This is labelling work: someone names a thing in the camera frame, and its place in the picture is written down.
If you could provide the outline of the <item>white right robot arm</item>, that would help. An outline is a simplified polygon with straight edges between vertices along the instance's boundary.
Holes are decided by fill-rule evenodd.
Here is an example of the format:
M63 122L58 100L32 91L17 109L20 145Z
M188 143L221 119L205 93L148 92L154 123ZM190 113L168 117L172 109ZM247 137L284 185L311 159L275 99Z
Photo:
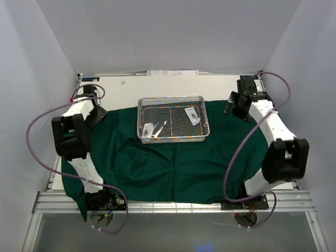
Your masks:
M241 183L237 198L231 200L242 208L250 208L257 197L275 186L303 178L309 153L308 141L296 137L287 128L278 114L278 107L274 106L267 92L257 89L255 79L255 76L249 76L237 80L237 91L230 94L224 111L245 122L256 122L235 151L228 172L256 130L261 130L268 144L260 169L252 178Z

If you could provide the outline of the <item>dark green surgical drape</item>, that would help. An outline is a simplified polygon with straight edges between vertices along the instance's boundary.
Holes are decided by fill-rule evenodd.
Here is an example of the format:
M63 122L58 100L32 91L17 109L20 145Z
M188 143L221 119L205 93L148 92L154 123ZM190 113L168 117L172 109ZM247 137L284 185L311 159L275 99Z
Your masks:
M253 124L223 113L225 100L205 103L210 134L202 142L143 144L137 137L137 109L110 111L89 133L91 158L104 181L133 201L211 204L236 198L240 184L259 170L268 150Z

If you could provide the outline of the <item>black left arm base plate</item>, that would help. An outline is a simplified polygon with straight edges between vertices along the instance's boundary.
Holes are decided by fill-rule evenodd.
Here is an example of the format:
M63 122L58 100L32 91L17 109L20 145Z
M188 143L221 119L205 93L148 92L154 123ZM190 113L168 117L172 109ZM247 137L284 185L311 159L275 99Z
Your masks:
M87 193L86 200L89 210L109 211L113 208L118 211L126 210L125 199L118 194Z

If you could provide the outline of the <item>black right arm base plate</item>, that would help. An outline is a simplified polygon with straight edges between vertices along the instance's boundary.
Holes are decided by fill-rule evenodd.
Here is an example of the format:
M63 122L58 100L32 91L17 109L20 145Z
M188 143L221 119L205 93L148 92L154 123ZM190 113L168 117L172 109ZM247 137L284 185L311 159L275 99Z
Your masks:
M266 210L269 208L265 194L258 195L252 199L243 202L219 201L221 210Z

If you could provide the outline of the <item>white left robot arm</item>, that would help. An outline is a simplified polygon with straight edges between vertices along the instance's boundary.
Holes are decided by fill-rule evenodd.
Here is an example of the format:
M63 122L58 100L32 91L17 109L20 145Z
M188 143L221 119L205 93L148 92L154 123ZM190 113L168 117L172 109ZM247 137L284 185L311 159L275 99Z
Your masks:
M100 106L100 88L97 84L83 85L83 93L70 98L73 105L63 115L52 118L51 126L56 152L82 177L89 207L105 210L111 206L112 200L93 164L89 136L93 126L107 115Z

